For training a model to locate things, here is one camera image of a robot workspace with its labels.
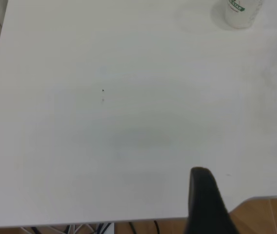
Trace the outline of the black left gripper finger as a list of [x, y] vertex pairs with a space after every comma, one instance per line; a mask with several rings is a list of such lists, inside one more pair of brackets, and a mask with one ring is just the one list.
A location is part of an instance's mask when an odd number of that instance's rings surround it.
[[207, 168], [190, 171], [185, 234], [237, 234], [216, 180]]

